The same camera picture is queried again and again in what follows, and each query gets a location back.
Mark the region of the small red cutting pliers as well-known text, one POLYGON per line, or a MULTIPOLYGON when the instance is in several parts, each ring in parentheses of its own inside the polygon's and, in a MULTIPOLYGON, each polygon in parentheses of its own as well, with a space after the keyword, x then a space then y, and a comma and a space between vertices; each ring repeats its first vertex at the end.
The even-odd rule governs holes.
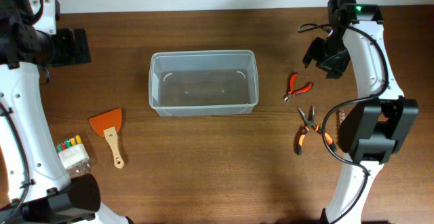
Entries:
POLYGON ((312 82, 307 82, 303 87, 301 88, 295 88, 295 81, 298 77, 298 73, 294 72, 292 73, 288 78, 288 90, 286 91, 285 96, 283 97, 283 101, 287 102, 296 96, 300 94, 304 94, 308 91, 310 91, 313 88, 312 82))

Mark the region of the clear plastic container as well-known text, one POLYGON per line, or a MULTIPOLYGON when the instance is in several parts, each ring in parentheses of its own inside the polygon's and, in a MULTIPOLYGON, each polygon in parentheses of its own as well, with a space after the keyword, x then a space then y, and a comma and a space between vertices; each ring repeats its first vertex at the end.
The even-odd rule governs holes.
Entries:
POLYGON ((157 52, 149 105, 162 117, 249 114, 259 101, 251 50, 157 52))

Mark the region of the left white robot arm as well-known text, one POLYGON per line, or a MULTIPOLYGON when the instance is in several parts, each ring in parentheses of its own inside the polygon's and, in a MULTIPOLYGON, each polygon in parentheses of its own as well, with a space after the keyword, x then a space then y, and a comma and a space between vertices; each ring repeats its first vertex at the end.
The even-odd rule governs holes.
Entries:
POLYGON ((1 0, 1 151, 9 203, 2 223, 129 223, 95 177, 71 177, 54 148, 40 87, 50 67, 91 60, 84 29, 58 29, 58 0, 1 0))

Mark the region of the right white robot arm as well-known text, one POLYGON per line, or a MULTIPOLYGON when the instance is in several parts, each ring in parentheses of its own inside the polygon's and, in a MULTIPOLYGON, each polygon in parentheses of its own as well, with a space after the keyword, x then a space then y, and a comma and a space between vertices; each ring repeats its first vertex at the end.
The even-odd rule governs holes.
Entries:
POLYGON ((304 58, 315 61, 332 79, 353 66, 358 97, 342 102, 325 115, 320 131, 326 131, 331 115, 352 105, 338 129, 338 156, 342 171, 331 202, 321 212, 320 223, 360 223, 368 193, 390 157, 399 152, 418 115, 418 104, 407 99, 396 82, 384 46, 384 19, 378 5, 356 0, 329 0, 328 23, 299 26, 303 33, 315 29, 328 32, 316 38, 304 58))

